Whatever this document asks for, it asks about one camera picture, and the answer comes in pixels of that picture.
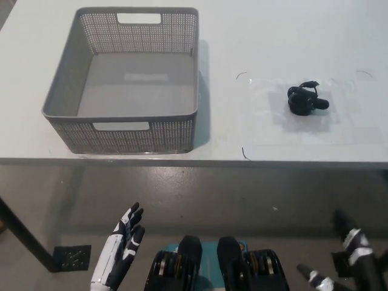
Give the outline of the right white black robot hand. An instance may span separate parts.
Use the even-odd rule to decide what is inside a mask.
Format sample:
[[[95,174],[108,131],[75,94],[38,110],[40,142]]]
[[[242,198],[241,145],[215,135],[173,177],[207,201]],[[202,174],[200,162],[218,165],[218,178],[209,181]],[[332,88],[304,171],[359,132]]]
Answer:
[[[346,212],[336,209],[332,216],[335,233],[340,237],[351,277],[357,290],[387,290],[384,272],[387,254],[377,257],[364,231]],[[305,264],[296,269],[315,290],[349,290],[348,287]]]

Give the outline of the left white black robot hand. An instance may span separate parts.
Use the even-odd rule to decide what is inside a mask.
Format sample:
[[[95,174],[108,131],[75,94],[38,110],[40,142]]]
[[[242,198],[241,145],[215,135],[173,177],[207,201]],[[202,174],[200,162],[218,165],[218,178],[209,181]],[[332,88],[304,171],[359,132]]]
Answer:
[[[99,256],[90,282],[91,291],[118,290],[145,234],[145,228],[139,224],[143,212],[136,202],[118,221]]]

